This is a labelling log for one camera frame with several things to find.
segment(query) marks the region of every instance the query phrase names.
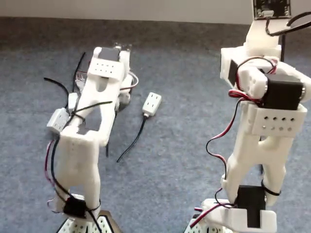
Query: black cable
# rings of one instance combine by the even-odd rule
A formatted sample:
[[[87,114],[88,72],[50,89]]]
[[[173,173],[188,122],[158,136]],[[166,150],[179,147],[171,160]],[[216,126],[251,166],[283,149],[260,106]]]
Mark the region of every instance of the black cable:
[[[285,59],[285,46],[286,46],[286,35],[282,35],[282,38],[281,38],[281,58],[280,58],[281,62],[284,62],[284,59]]]
[[[74,71],[73,78],[72,78],[71,92],[74,92],[74,86],[75,86],[75,83],[76,83],[76,75],[77,75],[77,72],[78,72],[78,70],[79,70],[79,68],[80,68],[80,66],[81,66],[82,60],[83,60],[83,58],[85,57],[85,55],[86,55],[86,52],[84,52],[84,53],[82,54],[82,56],[80,57],[79,63],[78,63],[78,65],[77,65],[77,67],[76,67],[76,69],[75,69],[75,71]]]
[[[98,222],[97,222],[97,219],[96,219],[95,216],[93,215],[92,211],[89,210],[88,213],[89,213],[89,215],[91,215],[93,221],[95,222],[95,225],[96,225],[96,227],[98,228],[98,231],[99,231],[100,233],[103,233],[103,231],[102,231],[101,227],[99,226],[99,224],[98,224]]]
[[[106,158],[108,158],[108,157],[109,157],[109,141],[106,145]]]
[[[58,82],[58,81],[56,81],[54,79],[49,79],[49,78],[43,78],[43,79],[45,81],[48,81],[48,82],[51,82],[51,83],[54,83],[54,84],[58,85],[59,87],[61,87],[65,91],[65,93],[67,95],[67,101],[66,101],[65,108],[67,108],[68,107],[68,96],[69,96],[69,91],[67,90],[67,88],[64,85],[62,85],[60,82]]]
[[[115,111],[115,119],[113,120],[113,124],[112,124],[111,128],[113,128],[113,126],[115,125],[117,115],[118,115],[118,111]],[[106,145],[106,158],[108,158],[108,157],[109,157],[109,141]]]
[[[117,163],[119,163],[119,162],[121,161],[121,159],[123,158],[123,156],[136,144],[136,142],[138,141],[138,139],[139,139],[139,137],[140,137],[140,135],[141,135],[141,132],[142,132],[142,130],[143,130],[143,128],[144,128],[144,125],[145,125],[145,122],[146,122],[147,119],[148,119],[147,116],[144,116],[144,117],[143,117],[140,130],[139,130],[139,132],[138,132],[138,134],[137,134],[135,140],[134,140],[134,141],[132,142],[132,144],[121,154],[121,156],[120,156],[120,157],[118,158],[118,160],[117,160]]]
[[[307,27],[310,27],[311,26],[311,21],[310,22],[307,22],[307,23],[303,23],[301,25],[298,25],[296,27],[293,27],[293,28],[289,28],[289,29],[284,29],[284,30],[281,30],[281,31],[278,31],[278,32],[274,32],[274,33],[271,33],[270,30],[269,30],[269,24],[270,24],[270,18],[267,18],[267,22],[266,22],[266,33],[269,35],[269,36],[280,36],[280,35],[285,35],[285,34],[288,34],[288,33],[293,33],[293,32],[296,32],[296,31],[299,31],[301,29],[305,29]]]
[[[218,199],[217,199],[217,194],[220,193],[220,192],[222,191],[222,189],[223,189],[223,188],[220,188],[220,189],[218,189],[218,190],[216,191],[216,193],[215,193],[215,195],[214,195],[214,198],[215,198],[217,204],[221,205],[221,206],[224,207],[224,208],[230,209],[230,208],[232,208],[232,206],[234,206],[234,204],[231,204],[231,203],[224,203],[224,204],[222,204],[222,203],[220,203],[220,202],[218,201]]]
[[[287,26],[290,27],[294,22],[296,22],[297,20],[303,18],[303,17],[306,17],[306,16],[309,16],[311,15],[311,11],[308,11],[308,12],[304,12],[304,13],[301,13],[299,15],[296,15],[295,17],[291,18],[288,23],[287,23]],[[284,62],[285,60],[285,47],[286,47],[286,35],[282,35],[282,38],[281,38],[281,61]]]

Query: gray carpet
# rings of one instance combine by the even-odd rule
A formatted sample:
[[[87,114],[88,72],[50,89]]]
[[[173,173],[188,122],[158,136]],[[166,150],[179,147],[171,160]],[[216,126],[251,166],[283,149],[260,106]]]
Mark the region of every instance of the gray carpet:
[[[219,79],[220,48],[241,45],[247,30],[195,23],[0,19],[0,232],[52,233],[62,223],[62,216],[46,206],[53,190],[43,162],[52,137],[45,126],[65,96],[43,77],[69,88],[82,52],[87,52],[86,68],[95,46],[121,42],[133,44],[131,67],[140,83],[116,119],[110,157],[104,150],[100,154],[102,208],[125,233],[182,233],[193,208],[220,186],[222,163],[205,152],[206,141],[225,128],[234,108],[228,86]],[[307,30],[289,36],[286,53],[286,61],[307,75],[310,38]],[[162,95],[162,105],[137,145],[116,164],[139,130],[150,91]],[[305,106],[310,109],[311,102]],[[91,118],[87,125],[96,127],[98,115]],[[237,123],[211,145],[213,150],[227,158],[236,128]],[[272,208],[279,233],[311,228],[310,133],[309,114],[287,163],[283,193]],[[259,184],[257,169],[245,183]]]

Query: perforated base plate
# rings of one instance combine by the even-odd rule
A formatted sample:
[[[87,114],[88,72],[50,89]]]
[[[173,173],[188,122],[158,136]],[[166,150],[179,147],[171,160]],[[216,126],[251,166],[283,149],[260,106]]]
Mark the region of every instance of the perforated base plate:
[[[188,226],[186,227],[184,233],[233,233],[231,230],[223,227],[222,229],[210,228],[207,224],[200,223],[196,224],[192,229],[190,228],[190,224],[194,222],[194,218],[191,219]]]
[[[97,219],[102,233],[121,233],[116,222],[112,219],[108,211],[100,211]],[[72,218],[67,218],[56,233],[99,233],[96,225],[88,222],[74,221]]]

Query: white connector plug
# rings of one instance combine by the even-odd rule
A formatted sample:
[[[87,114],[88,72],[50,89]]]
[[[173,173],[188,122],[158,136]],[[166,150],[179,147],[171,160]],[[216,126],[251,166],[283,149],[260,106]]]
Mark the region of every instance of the white connector plug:
[[[68,119],[69,114],[65,108],[56,109],[47,124],[47,128],[54,133],[60,133]]]
[[[75,92],[72,92],[68,96],[68,110],[72,112],[74,108],[76,107],[78,101],[78,94]]]
[[[154,92],[150,92],[143,107],[142,111],[145,115],[154,116],[160,103],[161,103],[162,97]]]

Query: circuit board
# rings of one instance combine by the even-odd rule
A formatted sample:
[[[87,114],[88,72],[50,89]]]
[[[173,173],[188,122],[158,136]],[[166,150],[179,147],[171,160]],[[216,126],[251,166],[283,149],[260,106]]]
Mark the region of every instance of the circuit board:
[[[290,0],[252,0],[254,19],[266,18],[264,12],[273,11],[271,18],[291,18]]]

